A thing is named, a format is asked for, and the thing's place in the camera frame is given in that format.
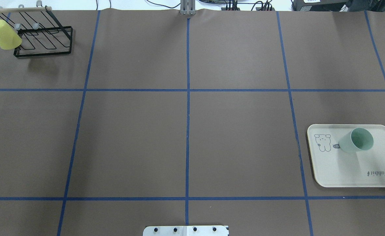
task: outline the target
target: cartoon dog drawing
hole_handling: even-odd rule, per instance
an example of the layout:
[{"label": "cartoon dog drawing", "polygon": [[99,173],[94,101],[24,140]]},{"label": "cartoon dog drawing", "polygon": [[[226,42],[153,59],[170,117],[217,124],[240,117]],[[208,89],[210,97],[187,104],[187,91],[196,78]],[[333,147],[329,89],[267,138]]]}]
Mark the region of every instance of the cartoon dog drawing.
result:
[{"label": "cartoon dog drawing", "polygon": [[314,136],[320,151],[331,151],[330,134],[315,134]]}]

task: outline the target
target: rack wire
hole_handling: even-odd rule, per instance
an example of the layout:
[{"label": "rack wire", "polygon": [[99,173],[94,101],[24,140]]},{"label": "rack wire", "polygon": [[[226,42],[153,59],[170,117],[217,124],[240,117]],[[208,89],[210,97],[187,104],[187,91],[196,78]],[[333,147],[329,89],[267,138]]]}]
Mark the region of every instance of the rack wire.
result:
[{"label": "rack wire", "polygon": [[17,9],[0,8],[0,19],[14,28],[23,40],[13,52],[17,58],[71,53],[73,28],[62,26],[51,7],[40,5],[37,2],[36,8],[23,5]]}]

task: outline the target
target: tray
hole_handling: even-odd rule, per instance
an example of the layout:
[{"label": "tray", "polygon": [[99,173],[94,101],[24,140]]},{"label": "tray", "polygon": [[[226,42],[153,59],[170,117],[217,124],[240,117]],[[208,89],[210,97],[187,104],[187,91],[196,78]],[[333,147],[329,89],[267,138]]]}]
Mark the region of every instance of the tray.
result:
[{"label": "tray", "polygon": [[[374,145],[347,153],[338,140],[355,128],[369,130]],[[323,187],[385,187],[385,126],[314,124],[307,138],[316,182]]]}]

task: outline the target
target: light green cup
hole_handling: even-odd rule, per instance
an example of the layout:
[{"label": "light green cup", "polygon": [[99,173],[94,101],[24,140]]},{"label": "light green cup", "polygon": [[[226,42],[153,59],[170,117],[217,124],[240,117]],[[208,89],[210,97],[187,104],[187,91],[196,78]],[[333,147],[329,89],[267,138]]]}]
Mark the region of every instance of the light green cup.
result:
[{"label": "light green cup", "polygon": [[345,152],[367,151],[374,145],[372,134],[364,128],[355,128],[342,137],[338,144]]}]

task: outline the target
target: white metal bracket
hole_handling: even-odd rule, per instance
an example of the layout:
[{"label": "white metal bracket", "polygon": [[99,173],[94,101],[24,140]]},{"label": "white metal bracket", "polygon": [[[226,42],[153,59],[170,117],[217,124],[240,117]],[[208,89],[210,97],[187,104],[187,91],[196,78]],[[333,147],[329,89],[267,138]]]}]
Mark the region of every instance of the white metal bracket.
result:
[{"label": "white metal bracket", "polygon": [[181,15],[195,15],[195,0],[181,0]]},{"label": "white metal bracket", "polygon": [[143,236],[229,236],[229,226],[148,226]]}]

